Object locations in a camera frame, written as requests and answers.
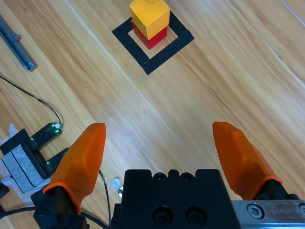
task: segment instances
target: stacked blocks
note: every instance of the stacked blocks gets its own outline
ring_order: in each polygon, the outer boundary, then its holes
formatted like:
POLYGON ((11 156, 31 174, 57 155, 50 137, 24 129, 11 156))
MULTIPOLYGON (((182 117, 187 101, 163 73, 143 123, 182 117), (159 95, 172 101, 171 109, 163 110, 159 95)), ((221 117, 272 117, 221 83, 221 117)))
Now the stacked blocks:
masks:
POLYGON ((167 36, 170 8, 164 0, 134 0, 129 7, 134 33, 148 49, 167 36))

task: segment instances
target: black connector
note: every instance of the black connector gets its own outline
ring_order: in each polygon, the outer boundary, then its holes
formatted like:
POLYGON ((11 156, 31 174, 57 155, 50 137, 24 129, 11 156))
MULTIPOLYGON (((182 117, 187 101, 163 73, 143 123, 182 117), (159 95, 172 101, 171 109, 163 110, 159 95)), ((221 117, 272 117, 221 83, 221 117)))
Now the black connector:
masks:
POLYGON ((60 127, 57 127, 56 123, 49 123, 32 137, 30 137, 27 140, 27 144, 29 145, 31 151, 34 152, 48 144, 52 139, 60 134, 60 127))
POLYGON ((69 148, 65 148, 60 153, 52 157, 51 159, 47 160, 45 163, 42 164, 43 169, 46 171, 48 176, 53 175, 55 173, 59 163, 61 162, 62 157, 65 153, 69 150, 69 148))

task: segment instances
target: wood grain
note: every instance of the wood grain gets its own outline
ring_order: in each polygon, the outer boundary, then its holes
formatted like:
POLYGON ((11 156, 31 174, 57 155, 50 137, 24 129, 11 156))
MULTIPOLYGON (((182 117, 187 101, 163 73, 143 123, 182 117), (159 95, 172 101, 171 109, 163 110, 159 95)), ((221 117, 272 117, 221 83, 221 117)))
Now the wood grain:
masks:
MULTIPOLYGON (((108 183, 123 180, 130 168, 221 170, 212 124, 227 121, 245 132, 287 191, 304 198, 305 30, 295 15, 278 0, 169 0, 195 40, 147 76, 112 34, 130 17, 129 3, 0 0, 0 14, 22 35, 38 64, 26 72, 0 41, 0 53, 5 53, 0 71, 50 101, 65 121, 63 134, 44 155, 70 146, 90 123, 105 122, 102 170, 108 183)), ((147 53, 154 55, 173 38, 147 53)), ((0 94, 1 138, 10 123, 32 134, 56 121, 7 83, 0 83, 0 94)), ((113 210, 120 198, 110 195, 113 210)), ((4 197, 0 204, 6 210, 20 207, 14 199, 4 197)), ((100 178, 81 208, 107 221, 100 178)), ((31 213, 3 221, 1 228, 37 227, 31 213)))
POLYGON ((282 0, 296 14, 296 17, 305 24, 305 1, 303 0, 282 0))

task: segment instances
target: wire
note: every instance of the wire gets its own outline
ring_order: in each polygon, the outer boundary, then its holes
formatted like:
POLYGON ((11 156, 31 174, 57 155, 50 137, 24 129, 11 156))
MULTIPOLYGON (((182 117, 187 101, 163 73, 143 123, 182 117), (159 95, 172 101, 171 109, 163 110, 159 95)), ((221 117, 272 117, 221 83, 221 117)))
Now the wire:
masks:
POLYGON ((5 76, 3 76, 2 74, 0 74, 0 78, 5 80, 6 82, 8 82, 10 85, 16 87, 17 89, 19 89, 20 91, 22 91, 23 93, 29 95, 30 97, 38 100, 38 102, 42 103, 43 105, 45 105, 47 108, 49 108, 51 111, 53 111, 53 113, 56 115, 56 117, 58 118, 59 121, 59 125, 61 125, 61 119, 59 117, 59 115, 57 114, 57 112, 54 110, 54 108, 48 104, 46 101, 43 101, 42 99, 38 98, 37 96, 31 94, 30 92, 27 92, 26 90, 24 90, 23 88, 19 87, 18 85, 16 85, 13 81, 7 79, 5 76))
MULTIPOLYGON (((25 211, 35 211, 37 209, 37 207, 27 207, 27 208, 20 208, 20 209, 16 209, 16 210, 12 210, 12 211, 8 211, 5 212, 3 214, 0 214, 0 219, 6 217, 6 216, 10 216, 16 213, 20 213, 20 212, 25 212, 25 211)), ((101 222, 100 220, 98 220, 97 218, 85 213, 85 212, 81 212, 81 215, 84 216, 85 218, 91 220, 92 222, 96 223, 97 225, 99 225, 101 228, 103 229, 109 229, 109 227, 107 227, 103 222, 101 222)))
POLYGON ((102 177, 104 185, 105 185, 105 191, 106 191, 106 197, 107 197, 107 205, 108 205, 108 218, 109 218, 109 224, 108 225, 110 227, 110 224, 111 224, 111 210, 110 210, 110 200, 109 200, 108 188, 107 188, 106 180, 104 178, 104 175, 103 175, 102 171, 100 170, 99 173, 100 173, 100 176, 102 177))
POLYGON ((16 214, 16 213, 20 213, 20 212, 24 212, 24 211, 35 211, 36 209, 37 209, 36 207, 15 209, 15 210, 8 211, 8 212, 5 212, 3 214, 0 214, 0 219, 2 219, 3 217, 6 217, 6 216, 10 216, 12 214, 16 214))
POLYGON ((81 215, 86 217, 87 219, 91 220, 92 222, 96 223, 97 225, 99 225, 101 228, 104 229, 109 229, 109 227, 107 227, 103 222, 101 222, 100 220, 98 220, 97 218, 85 213, 85 212, 81 212, 81 215))

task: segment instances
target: black tape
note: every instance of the black tape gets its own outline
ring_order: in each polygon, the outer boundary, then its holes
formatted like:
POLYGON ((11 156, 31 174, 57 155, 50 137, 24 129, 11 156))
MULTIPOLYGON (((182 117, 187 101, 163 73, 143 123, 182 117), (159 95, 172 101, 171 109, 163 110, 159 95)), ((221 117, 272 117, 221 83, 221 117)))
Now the black tape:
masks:
POLYGON ((13 137, 11 137, 7 142, 0 145, 0 150, 2 151, 3 155, 6 155, 20 144, 25 143, 28 139, 28 133, 25 129, 22 129, 13 137))
POLYGON ((129 18, 122 25, 112 31, 115 37, 134 57, 139 65, 144 69, 146 74, 152 73, 168 59, 174 56, 178 51, 185 47, 188 43, 194 40, 191 32, 178 20, 178 18, 170 12, 169 27, 178 36, 172 43, 167 45, 163 50, 157 53, 154 57, 149 59, 145 52, 138 46, 138 44, 128 34, 132 30, 132 19, 129 18))

